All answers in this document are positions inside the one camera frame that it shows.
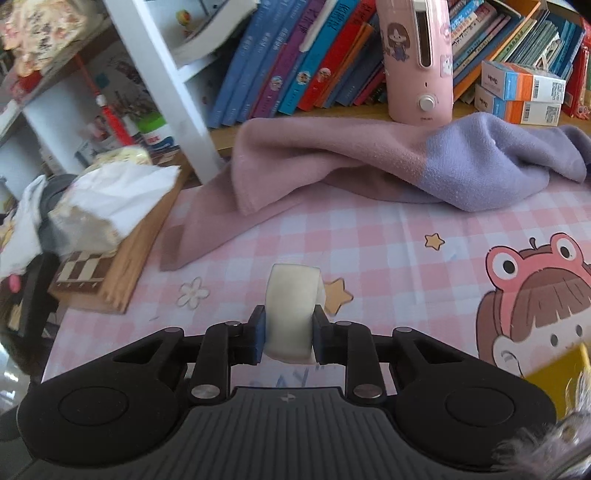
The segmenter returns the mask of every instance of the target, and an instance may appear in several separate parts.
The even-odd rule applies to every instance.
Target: star print
[[[334,282],[325,283],[326,301],[324,311],[334,317],[346,303],[353,301],[353,296],[345,290],[345,279],[338,278]]]
[[[445,240],[443,240],[439,233],[434,233],[432,235],[425,235],[425,248],[431,247],[434,250],[439,252],[439,249],[442,245],[445,244]]]

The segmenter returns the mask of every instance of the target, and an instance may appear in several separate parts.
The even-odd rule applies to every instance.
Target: purple towel
[[[175,270],[311,194],[314,183],[390,202],[447,202],[469,212],[511,205],[544,189],[550,170],[577,182],[591,140],[576,127],[523,128],[474,113],[441,129],[392,122],[253,119],[231,166],[195,193],[185,224],[164,237]]]

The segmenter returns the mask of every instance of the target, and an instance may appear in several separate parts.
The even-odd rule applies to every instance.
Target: tape roll
[[[312,314],[325,299],[319,268],[273,265],[265,295],[265,354],[287,364],[315,364]]]

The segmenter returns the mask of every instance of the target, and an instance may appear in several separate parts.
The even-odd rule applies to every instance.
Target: purple book
[[[326,0],[311,0],[308,4],[308,8],[301,16],[290,39],[283,45],[275,66],[268,76],[268,82],[265,84],[252,114],[253,118],[267,118],[272,115],[273,107],[277,103],[282,88],[288,88],[291,84],[291,79],[287,77],[290,76],[294,64],[304,55],[300,52],[300,45],[325,2]]]

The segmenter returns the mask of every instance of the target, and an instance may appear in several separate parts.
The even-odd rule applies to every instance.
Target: cartoon girl print
[[[390,23],[388,25],[388,54],[398,61],[407,61],[407,49],[410,48],[410,39],[408,32],[399,23]]]
[[[591,267],[577,242],[555,233],[530,245],[491,249],[486,272],[496,289],[476,314],[480,359],[520,377],[591,339]]]

